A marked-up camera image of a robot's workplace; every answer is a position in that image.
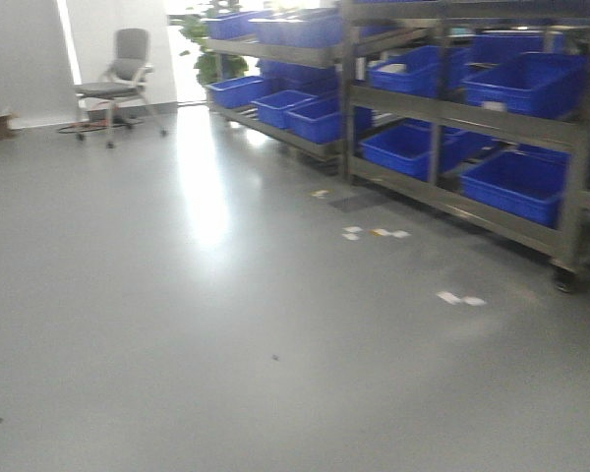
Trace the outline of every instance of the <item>blue plastic crate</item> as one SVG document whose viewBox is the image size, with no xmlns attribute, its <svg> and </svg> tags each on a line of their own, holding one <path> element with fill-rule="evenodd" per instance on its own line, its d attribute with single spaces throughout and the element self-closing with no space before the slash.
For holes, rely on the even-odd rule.
<svg viewBox="0 0 590 472">
<path fill-rule="evenodd" d="M 284 45 L 284 19 L 265 18 L 250 20 L 256 39 L 262 44 Z"/>
<path fill-rule="evenodd" d="M 286 77 L 291 64 L 279 61 L 271 61 L 269 59 L 259 59 L 258 68 L 263 77 Z"/>
<path fill-rule="evenodd" d="M 206 86 L 211 99 L 225 108 L 248 105 L 271 93 L 271 83 L 262 77 L 247 76 Z"/>
<path fill-rule="evenodd" d="M 281 77 L 300 82 L 315 82 L 336 78 L 336 69 L 334 67 L 319 68 L 300 66 L 299 64 L 285 64 L 284 74 Z"/>
<path fill-rule="evenodd" d="M 325 144 L 341 138 L 341 113 L 336 97 L 293 108 L 287 114 L 291 131 L 305 140 Z M 372 110 L 356 107 L 354 120 L 357 132 L 371 128 Z"/>
<path fill-rule="evenodd" d="M 527 52 L 463 81 L 471 105 L 558 118 L 575 108 L 585 82 L 586 59 Z"/>
<path fill-rule="evenodd" d="M 545 147 L 537 147 L 531 145 L 519 145 L 518 152 L 535 155 L 545 160 L 550 160 L 558 164 L 566 165 L 570 161 L 570 154 L 561 152 L 559 150 L 546 149 Z"/>
<path fill-rule="evenodd" d="M 523 52 L 542 52 L 544 38 L 540 33 L 507 32 L 474 36 L 470 47 L 470 61 L 500 64 Z"/>
<path fill-rule="evenodd" d="M 440 172 L 446 172 L 491 141 L 490 137 L 461 132 L 444 134 Z M 431 158 L 431 131 L 399 125 L 364 140 L 365 158 L 378 165 L 416 179 L 428 179 Z"/>
<path fill-rule="evenodd" d="M 249 20 L 265 18 L 271 15 L 271 10 L 253 12 L 236 12 L 220 15 L 216 18 L 204 18 L 207 25 L 207 35 L 213 39 L 231 39 L 232 37 L 245 36 L 254 32 Z"/>
<path fill-rule="evenodd" d="M 472 200 L 555 227 L 565 171 L 560 163 L 508 151 L 465 172 L 461 184 Z"/>
<path fill-rule="evenodd" d="M 258 119 L 275 128 L 288 129 L 288 116 L 286 112 L 296 106 L 309 103 L 317 99 L 315 95 L 302 93 L 296 90 L 283 90 L 273 95 L 254 100 L 258 107 Z"/>
<path fill-rule="evenodd" d="M 461 47 L 450 48 L 448 58 L 448 87 L 456 89 L 469 73 L 468 50 Z M 391 64 L 403 64 L 405 70 L 397 73 L 382 70 Z M 371 67 L 369 82 L 375 89 L 433 97 L 437 92 L 439 68 L 440 49 L 437 46 L 422 46 Z"/>
<path fill-rule="evenodd" d="M 329 47 L 343 39 L 339 15 L 318 15 L 288 20 L 282 24 L 284 44 L 294 47 Z"/>
<path fill-rule="evenodd" d="M 283 89 L 287 90 L 298 90 L 305 93 L 320 95 L 322 93 L 337 91 L 339 83 L 336 75 L 328 79 L 313 82 L 297 81 L 295 79 L 283 77 L 281 78 L 281 86 Z"/>
</svg>

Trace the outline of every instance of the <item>green plant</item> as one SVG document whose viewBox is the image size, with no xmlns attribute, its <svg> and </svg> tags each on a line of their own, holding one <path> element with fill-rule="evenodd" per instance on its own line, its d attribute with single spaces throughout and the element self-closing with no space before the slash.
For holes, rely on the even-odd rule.
<svg viewBox="0 0 590 472">
<path fill-rule="evenodd" d="M 217 56 L 207 48 L 207 26 L 202 22 L 203 18 L 214 18 L 226 13 L 238 12 L 240 10 L 239 0 L 222 0 L 214 5 L 212 2 L 200 4 L 199 7 L 188 8 L 189 14 L 183 20 L 175 22 L 181 26 L 179 32 L 186 38 L 199 46 L 200 56 L 195 63 L 197 82 L 202 86 L 218 82 L 218 69 L 216 67 Z M 180 56 L 190 54 L 189 50 L 181 52 Z M 249 69 L 247 62 L 241 56 L 223 55 L 222 67 L 225 78 L 232 79 L 242 77 Z"/>
</svg>

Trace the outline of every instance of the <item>floor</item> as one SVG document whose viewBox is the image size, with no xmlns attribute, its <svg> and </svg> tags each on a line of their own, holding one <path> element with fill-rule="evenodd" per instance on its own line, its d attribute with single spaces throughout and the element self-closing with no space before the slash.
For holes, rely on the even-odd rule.
<svg viewBox="0 0 590 472">
<path fill-rule="evenodd" d="M 203 107 L 166 122 L 0 142 L 0 472 L 590 472 L 590 288 Z"/>
</svg>

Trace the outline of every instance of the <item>metal shelf frame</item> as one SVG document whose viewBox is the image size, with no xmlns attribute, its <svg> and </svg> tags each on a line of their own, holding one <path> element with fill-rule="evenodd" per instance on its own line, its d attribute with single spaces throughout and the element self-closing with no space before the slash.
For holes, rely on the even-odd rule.
<svg viewBox="0 0 590 472">
<path fill-rule="evenodd" d="M 317 160 L 329 161 L 341 155 L 343 140 L 334 141 L 325 145 L 318 145 L 289 133 L 286 130 L 281 130 L 259 121 L 256 118 L 256 108 L 253 106 L 231 109 L 223 108 L 211 101 L 208 102 L 208 106 L 210 110 L 215 111 L 230 121 L 235 121 L 241 125 L 245 125 L 247 128 L 260 131 L 261 133 L 296 148 Z"/>
<path fill-rule="evenodd" d="M 375 54 L 392 47 L 400 47 L 413 41 L 423 39 L 428 32 L 425 29 L 411 28 L 384 32 L 355 41 L 361 55 Z M 258 57 L 290 64 L 299 64 L 309 67 L 326 68 L 336 65 L 343 56 L 343 44 L 337 44 L 326 48 L 291 47 L 257 42 L 253 35 L 238 37 L 229 40 L 206 40 L 206 46 L 213 50 L 217 56 L 217 69 L 220 80 L 226 79 L 223 68 L 224 55 L 233 54 L 239 56 Z M 296 148 L 318 160 L 334 160 L 344 155 L 345 141 L 339 140 L 327 145 L 317 145 L 306 141 L 284 130 L 274 128 L 256 119 L 255 113 L 250 111 L 252 107 L 228 109 L 208 100 L 208 106 L 212 111 L 218 112 L 226 119 L 236 121 L 254 130 L 260 131 L 276 140 L 279 140 L 293 148 Z"/>
<path fill-rule="evenodd" d="M 445 57 L 451 43 L 452 26 L 487 19 L 544 19 L 558 22 L 562 18 L 586 18 L 590 21 L 589 6 L 584 3 L 564 0 L 438 0 L 359 4 L 353 0 L 343 1 L 345 136 L 354 136 L 350 117 L 357 105 L 433 123 L 428 182 L 418 181 L 358 157 L 357 144 L 351 139 L 345 145 L 343 174 L 350 179 L 360 177 L 372 181 L 546 254 L 552 258 L 558 279 L 566 274 L 567 280 L 571 281 L 583 275 L 587 269 L 587 260 L 584 261 L 582 256 L 581 243 L 586 212 L 590 210 L 590 48 L 582 104 L 576 120 L 566 122 L 488 110 L 444 99 L 445 70 L 441 71 L 437 98 L 369 88 L 356 80 L 356 59 L 359 51 L 352 44 L 354 29 L 367 21 L 402 19 L 403 24 L 408 27 L 413 22 L 418 26 L 425 21 L 435 21 L 432 37 L 438 39 L 439 46 L 442 47 L 442 57 Z M 474 131 L 503 141 L 569 152 L 571 158 L 566 173 L 559 226 L 556 229 L 547 228 L 439 187 L 438 169 L 443 126 Z"/>
</svg>

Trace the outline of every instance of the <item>office chair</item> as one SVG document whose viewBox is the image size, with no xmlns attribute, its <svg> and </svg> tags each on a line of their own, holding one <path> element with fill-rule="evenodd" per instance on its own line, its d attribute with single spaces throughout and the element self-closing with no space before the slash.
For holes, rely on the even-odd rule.
<svg viewBox="0 0 590 472">
<path fill-rule="evenodd" d="M 83 98 L 99 98 L 108 102 L 106 109 L 107 147 L 114 148 L 113 111 L 118 103 L 141 98 L 159 127 L 161 136 L 167 132 L 154 108 L 144 95 L 146 75 L 153 71 L 148 59 L 148 32 L 144 29 L 119 29 L 115 35 L 116 58 L 98 79 L 99 82 L 75 86 L 77 94 L 77 139 L 85 138 L 81 123 L 81 106 Z"/>
</svg>

